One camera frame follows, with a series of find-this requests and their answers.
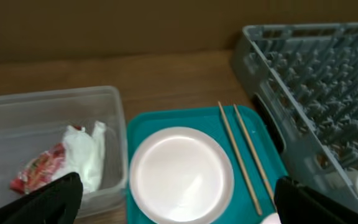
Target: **chopstick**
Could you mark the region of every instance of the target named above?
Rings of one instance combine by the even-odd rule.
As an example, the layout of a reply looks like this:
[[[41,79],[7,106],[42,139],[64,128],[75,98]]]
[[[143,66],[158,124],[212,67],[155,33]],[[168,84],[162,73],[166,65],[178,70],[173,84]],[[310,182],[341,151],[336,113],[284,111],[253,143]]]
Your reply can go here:
[[[262,209],[260,207],[258,198],[256,197],[255,190],[254,190],[254,187],[252,186],[251,180],[249,179],[246,166],[244,165],[244,162],[242,161],[239,148],[237,146],[236,140],[234,139],[233,132],[231,131],[231,128],[230,128],[229,121],[227,120],[227,117],[226,117],[226,114],[225,114],[225,112],[223,110],[221,102],[218,101],[218,105],[219,105],[219,109],[221,110],[221,115],[222,115],[224,125],[226,127],[226,131],[229,134],[231,144],[233,145],[234,152],[235,152],[236,157],[237,157],[237,161],[238,161],[238,163],[240,165],[242,176],[244,177],[244,180],[246,181],[249,193],[251,195],[251,199],[254,202],[254,205],[255,205],[255,208],[256,208],[256,211],[257,211],[258,215],[262,215]]]
[[[239,122],[240,122],[240,126],[241,126],[241,129],[242,129],[242,132],[243,132],[244,136],[245,136],[246,139],[247,139],[247,142],[248,142],[250,151],[251,151],[251,153],[252,153],[252,157],[254,158],[255,163],[256,163],[256,165],[257,165],[257,167],[258,167],[259,173],[260,173],[260,175],[262,176],[262,179],[264,180],[264,184],[265,184],[265,187],[266,187],[266,189],[267,189],[268,196],[270,197],[270,200],[272,201],[273,206],[275,207],[275,204],[274,204],[274,193],[273,193],[273,190],[272,190],[272,186],[271,186],[270,183],[269,183],[269,179],[267,178],[266,173],[265,173],[265,170],[264,170],[264,168],[263,168],[263,166],[262,166],[262,163],[261,163],[260,160],[259,160],[259,156],[258,156],[258,154],[256,153],[254,143],[252,142],[251,137],[249,136],[249,133],[248,133],[246,124],[245,124],[244,121],[242,120],[241,114],[240,114],[239,110],[237,109],[237,105],[233,105],[233,107],[234,107],[234,110],[236,111],[237,118],[238,118],[238,120],[239,120]]]

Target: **plate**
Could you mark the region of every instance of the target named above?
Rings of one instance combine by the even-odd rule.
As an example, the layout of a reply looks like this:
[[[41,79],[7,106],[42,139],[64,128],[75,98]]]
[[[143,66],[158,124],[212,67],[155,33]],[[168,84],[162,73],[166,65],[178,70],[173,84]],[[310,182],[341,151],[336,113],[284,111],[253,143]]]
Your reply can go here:
[[[156,223],[211,223],[228,206],[234,188],[223,148],[192,128],[166,128],[137,148],[129,184],[137,206]]]

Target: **wooden table top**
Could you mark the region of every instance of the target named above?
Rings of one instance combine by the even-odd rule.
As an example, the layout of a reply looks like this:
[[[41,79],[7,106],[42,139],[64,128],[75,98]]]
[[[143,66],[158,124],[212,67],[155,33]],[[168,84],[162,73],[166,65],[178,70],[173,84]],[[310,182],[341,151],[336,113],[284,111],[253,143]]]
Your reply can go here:
[[[236,103],[253,108],[235,78],[230,50],[188,54],[135,55],[0,65],[0,95],[112,85],[118,88],[126,121],[146,111]],[[76,220],[125,223],[125,206]]]

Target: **teal tray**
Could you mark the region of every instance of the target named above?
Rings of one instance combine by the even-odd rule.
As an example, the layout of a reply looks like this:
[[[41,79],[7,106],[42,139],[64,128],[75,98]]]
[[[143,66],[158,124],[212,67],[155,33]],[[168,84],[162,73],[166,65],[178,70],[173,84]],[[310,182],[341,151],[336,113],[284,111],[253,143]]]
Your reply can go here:
[[[280,156],[259,115],[245,106],[238,108],[250,132],[269,182],[274,189],[276,180],[287,175]],[[256,213],[218,107],[157,111],[138,115],[129,123],[127,128],[128,158],[131,161],[139,144],[156,131],[174,126],[198,129],[214,138],[222,146],[233,166],[233,197],[226,211],[214,223],[260,223],[263,218],[274,212],[274,208],[248,149],[246,139],[241,132],[234,108],[225,106],[224,110],[262,207],[262,216],[258,216]],[[129,188],[127,190],[127,221],[129,224],[153,223],[139,210]]]

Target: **brown wall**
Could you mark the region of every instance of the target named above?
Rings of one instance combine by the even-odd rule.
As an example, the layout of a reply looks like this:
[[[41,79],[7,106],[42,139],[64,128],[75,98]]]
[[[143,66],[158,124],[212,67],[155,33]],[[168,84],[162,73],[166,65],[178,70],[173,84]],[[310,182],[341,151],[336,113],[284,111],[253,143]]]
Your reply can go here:
[[[0,62],[232,47],[250,24],[358,21],[358,0],[0,0]]]

